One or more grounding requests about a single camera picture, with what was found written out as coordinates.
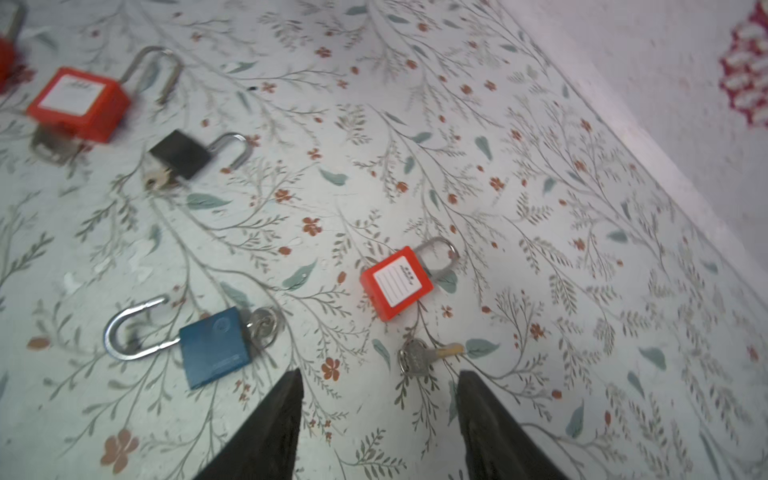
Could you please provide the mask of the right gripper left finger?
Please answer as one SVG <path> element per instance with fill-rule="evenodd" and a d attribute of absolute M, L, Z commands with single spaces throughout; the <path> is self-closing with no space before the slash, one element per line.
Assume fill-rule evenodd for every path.
<path fill-rule="evenodd" d="M 291 479 L 300 434 L 303 378 L 289 370 L 198 479 Z"/>

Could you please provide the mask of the blue padlock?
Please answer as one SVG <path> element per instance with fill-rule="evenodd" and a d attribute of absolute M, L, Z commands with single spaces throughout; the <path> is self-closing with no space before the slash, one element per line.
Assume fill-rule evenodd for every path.
<path fill-rule="evenodd" d="M 120 328 L 132 317 L 169 302 L 166 295 L 131 305 L 107 323 L 103 343 L 116 360 L 137 361 L 178 346 L 191 389 L 198 389 L 252 362 L 254 354 L 271 346 L 284 324 L 275 307 L 261 307 L 246 317 L 231 307 L 180 329 L 179 334 L 151 346 L 127 347 L 118 340 Z"/>

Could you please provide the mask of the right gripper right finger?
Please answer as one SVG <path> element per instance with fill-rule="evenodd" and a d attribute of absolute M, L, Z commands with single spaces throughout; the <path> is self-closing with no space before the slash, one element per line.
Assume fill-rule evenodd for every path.
<path fill-rule="evenodd" d="M 460 431 L 471 479 L 564 479 L 566 475 L 524 432 L 474 371 L 459 374 Z"/>

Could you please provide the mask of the small brass key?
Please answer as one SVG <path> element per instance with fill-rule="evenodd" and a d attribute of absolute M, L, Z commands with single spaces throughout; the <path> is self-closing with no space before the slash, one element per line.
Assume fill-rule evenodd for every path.
<path fill-rule="evenodd" d="M 398 365 L 406 377 L 426 376 L 430 366 L 438 360 L 459 356 L 465 353 L 465 347 L 460 343 L 452 343 L 439 348 L 430 348 L 421 339 L 407 341 L 398 351 Z"/>

